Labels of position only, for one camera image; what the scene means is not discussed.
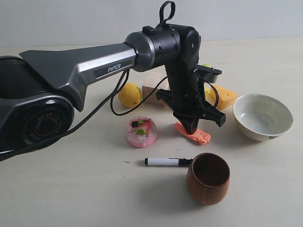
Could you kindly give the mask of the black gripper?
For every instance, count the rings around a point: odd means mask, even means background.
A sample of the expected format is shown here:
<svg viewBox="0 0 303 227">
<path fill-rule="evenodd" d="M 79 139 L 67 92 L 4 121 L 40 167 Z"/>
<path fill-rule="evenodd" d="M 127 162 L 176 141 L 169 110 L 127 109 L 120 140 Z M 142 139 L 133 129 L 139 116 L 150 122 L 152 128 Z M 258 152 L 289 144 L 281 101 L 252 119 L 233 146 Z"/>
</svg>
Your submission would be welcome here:
<svg viewBox="0 0 303 227">
<path fill-rule="evenodd" d="M 159 90 L 161 99 L 178 119 L 176 129 L 183 134 L 194 134 L 200 119 L 215 122 L 219 127 L 226 122 L 226 115 L 205 99 L 204 83 L 208 83 L 190 70 L 183 62 L 165 65 L 170 90 Z"/>
</svg>

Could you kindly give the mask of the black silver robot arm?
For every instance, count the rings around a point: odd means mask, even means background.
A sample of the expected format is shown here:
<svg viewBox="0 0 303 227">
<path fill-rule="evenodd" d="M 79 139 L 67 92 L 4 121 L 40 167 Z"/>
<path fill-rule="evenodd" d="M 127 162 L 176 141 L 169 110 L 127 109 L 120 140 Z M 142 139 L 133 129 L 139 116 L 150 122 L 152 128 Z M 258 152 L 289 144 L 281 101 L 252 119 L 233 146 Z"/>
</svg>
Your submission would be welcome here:
<svg viewBox="0 0 303 227">
<path fill-rule="evenodd" d="M 201 37 L 191 26 L 160 24 L 131 33 L 121 44 L 65 51 L 29 50 L 0 59 L 0 158 L 48 147 L 75 131 L 74 110 L 82 111 L 87 87 L 122 73 L 111 101 L 129 70 L 164 66 L 169 90 L 153 90 L 189 134 L 201 119 L 222 126 L 226 116 L 205 99 L 204 84 L 220 70 L 198 64 Z"/>
</svg>

